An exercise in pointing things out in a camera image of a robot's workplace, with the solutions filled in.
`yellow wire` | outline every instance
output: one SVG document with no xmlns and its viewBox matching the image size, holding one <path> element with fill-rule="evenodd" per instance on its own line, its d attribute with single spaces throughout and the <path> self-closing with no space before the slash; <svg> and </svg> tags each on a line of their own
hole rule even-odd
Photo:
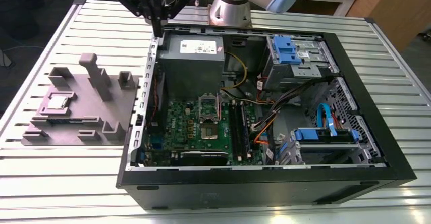
<svg viewBox="0 0 431 224">
<path fill-rule="evenodd" d="M 235 57 L 235 59 L 241 63 L 243 65 L 243 68 L 244 68 L 244 77 L 243 77 L 243 80 L 236 84 L 236 85 L 232 85 L 232 86 L 228 86 L 228 87 L 221 87 L 221 89 L 233 89 L 236 88 L 237 86 L 241 85 L 241 83 L 244 83 L 245 79 L 247 79 L 247 67 L 245 67 L 245 64 L 243 62 L 243 60 L 240 60 L 240 58 L 233 55 L 231 52 L 225 51 L 224 53 L 227 53 L 228 55 L 231 55 L 232 57 Z"/>
</svg>

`slotted aluminum table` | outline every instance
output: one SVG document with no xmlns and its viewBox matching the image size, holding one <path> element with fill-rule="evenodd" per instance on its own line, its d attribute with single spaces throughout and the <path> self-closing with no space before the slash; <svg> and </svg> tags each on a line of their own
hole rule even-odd
<svg viewBox="0 0 431 224">
<path fill-rule="evenodd" d="M 77 0 L 0 120 L 0 220 L 41 223 L 427 223 L 431 219 L 431 97 L 379 27 L 364 19 L 252 12 L 256 28 L 336 33 L 417 180 L 324 206 L 144 211 L 115 188 L 121 147 L 23 146 L 52 67 L 72 73 L 83 52 L 108 74 L 141 75 L 152 28 L 117 3 Z M 207 24 L 187 7 L 175 23 Z"/>
</svg>

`orange wire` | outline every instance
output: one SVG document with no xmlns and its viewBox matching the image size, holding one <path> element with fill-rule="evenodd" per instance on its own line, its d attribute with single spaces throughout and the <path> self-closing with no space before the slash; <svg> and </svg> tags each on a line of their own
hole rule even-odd
<svg viewBox="0 0 431 224">
<path fill-rule="evenodd" d="M 267 130 L 268 126 L 272 124 L 273 120 L 275 120 L 275 117 L 273 117 L 273 118 L 272 118 L 272 120 L 268 122 L 268 124 L 264 126 L 264 128 L 263 128 L 263 129 L 261 129 L 261 131 L 260 131 L 260 133 L 257 134 L 257 136 L 256 136 L 256 138 L 255 138 L 255 140 L 253 140 L 253 142 L 255 142 L 255 143 L 257 142 L 257 139 L 259 139 L 259 137 L 260 137 L 261 133 L 264 132 L 264 130 Z"/>
<path fill-rule="evenodd" d="M 255 143 L 268 145 L 268 143 L 267 142 L 263 142 L 263 141 L 256 141 Z"/>
</svg>

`wire bundle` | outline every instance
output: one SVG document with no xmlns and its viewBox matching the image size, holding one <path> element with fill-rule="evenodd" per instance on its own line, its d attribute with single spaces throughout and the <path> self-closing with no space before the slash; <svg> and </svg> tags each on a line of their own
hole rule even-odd
<svg viewBox="0 0 431 224">
<path fill-rule="evenodd" d="M 263 117 L 263 119 L 255 124 L 255 128 L 259 127 L 261 124 L 265 123 L 265 126 L 263 127 L 261 131 L 259 132 L 257 136 L 255 137 L 253 142 L 257 144 L 268 144 L 263 141 L 259 141 L 259 137 L 261 136 L 263 132 L 268 129 L 268 126 L 272 124 L 276 114 L 281 108 L 281 106 L 288 103 L 288 101 L 291 99 L 293 99 L 296 96 L 299 96 L 305 89 L 309 88 L 309 86 L 312 86 L 313 84 L 317 83 L 323 83 L 323 82 L 328 82 L 333 79 L 332 76 L 325 77 L 325 78 L 320 78 L 320 79 L 312 79 L 309 81 L 307 81 L 305 83 L 303 83 L 300 86 L 297 86 L 296 88 L 291 89 L 288 92 L 285 92 L 281 97 L 276 100 L 276 102 L 273 103 L 268 114 Z"/>
</svg>

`floor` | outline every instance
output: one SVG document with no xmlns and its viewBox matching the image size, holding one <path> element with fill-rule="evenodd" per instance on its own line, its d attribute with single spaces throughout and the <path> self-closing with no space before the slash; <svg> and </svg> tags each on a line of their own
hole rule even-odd
<svg viewBox="0 0 431 224">
<path fill-rule="evenodd" d="M 24 45 L 44 47 L 72 2 L 73 0 L 45 0 L 45 6 L 32 11 L 40 25 L 39 35 L 29 40 L 16 41 L 0 29 L 0 48 L 5 50 Z M 16 65 L 9 70 L 0 68 L 0 116 L 25 80 L 40 53 L 41 49 L 36 47 L 20 47 L 5 52 Z M 431 43 L 423 42 L 420 37 L 417 37 L 401 55 L 427 89 L 431 90 L 431 76 L 428 73 L 431 70 Z"/>
</svg>

